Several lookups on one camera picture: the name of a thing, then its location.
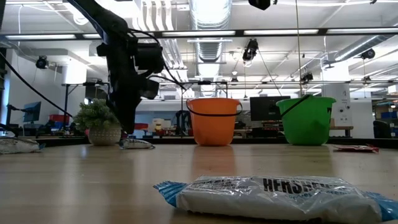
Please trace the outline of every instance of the orange bucket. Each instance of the orange bucket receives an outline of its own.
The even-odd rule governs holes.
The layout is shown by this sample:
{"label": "orange bucket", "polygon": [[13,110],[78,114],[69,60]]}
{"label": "orange bucket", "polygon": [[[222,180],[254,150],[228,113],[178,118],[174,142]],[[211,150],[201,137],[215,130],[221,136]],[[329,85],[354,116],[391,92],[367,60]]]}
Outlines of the orange bucket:
{"label": "orange bucket", "polygon": [[242,104],[228,98],[187,100],[191,112],[193,137],[202,146],[226,146],[234,136],[235,118],[242,113]]}

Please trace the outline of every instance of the monitor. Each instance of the monitor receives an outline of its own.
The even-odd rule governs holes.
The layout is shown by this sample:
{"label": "monitor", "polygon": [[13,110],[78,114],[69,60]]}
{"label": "monitor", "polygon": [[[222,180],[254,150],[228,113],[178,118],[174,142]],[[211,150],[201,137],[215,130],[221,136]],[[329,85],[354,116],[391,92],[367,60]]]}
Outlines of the monitor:
{"label": "monitor", "polygon": [[24,110],[27,110],[24,115],[24,122],[38,121],[40,117],[40,108],[42,102],[29,103],[24,106]]}
{"label": "monitor", "polygon": [[278,121],[280,117],[279,107],[276,102],[290,99],[290,96],[260,96],[250,97],[250,111],[252,121]]}

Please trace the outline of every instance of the potted plant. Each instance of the potted plant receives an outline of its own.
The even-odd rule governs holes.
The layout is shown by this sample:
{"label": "potted plant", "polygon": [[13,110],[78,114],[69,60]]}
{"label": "potted plant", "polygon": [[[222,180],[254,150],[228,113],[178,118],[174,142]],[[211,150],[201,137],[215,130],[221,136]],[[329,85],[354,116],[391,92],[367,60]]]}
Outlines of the potted plant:
{"label": "potted plant", "polygon": [[120,140],[121,128],[118,119],[106,106],[105,100],[94,99],[73,117],[80,131],[88,129],[88,140],[95,146],[111,146]]}

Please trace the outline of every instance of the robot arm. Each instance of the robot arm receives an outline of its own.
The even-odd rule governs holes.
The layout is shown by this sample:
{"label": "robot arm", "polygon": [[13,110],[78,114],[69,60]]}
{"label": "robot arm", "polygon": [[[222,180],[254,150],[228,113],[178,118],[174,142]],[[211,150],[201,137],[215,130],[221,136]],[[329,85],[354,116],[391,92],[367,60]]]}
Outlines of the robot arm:
{"label": "robot arm", "polygon": [[[139,44],[127,22],[95,0],[68,2],[91,22],[103,40],[97,53],[105,56],[108,64],[111,88],[107,106],[115,113],[123,130],[132,133],[141,97],[154,99],[159,90],[159,84],[147,79],[146,75],[163,70],[162,47],[159,44]],[[135,65],[147,69],[146,75],[138,75]]]}

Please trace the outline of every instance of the table surface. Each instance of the table surface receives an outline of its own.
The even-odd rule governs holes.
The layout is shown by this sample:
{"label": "table surface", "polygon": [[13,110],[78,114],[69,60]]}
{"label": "table surface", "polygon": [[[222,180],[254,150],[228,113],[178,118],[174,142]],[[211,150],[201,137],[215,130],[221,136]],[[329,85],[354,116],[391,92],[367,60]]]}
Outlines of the table surface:
{"label": "table surface", "polygon": [[201,175],[341,177],[398,199],[398,151],[393,149],[364,154],[263,144],[121,151],[79,145],[0,156],[0,223],[264,223],[177,210],[152,188]]}

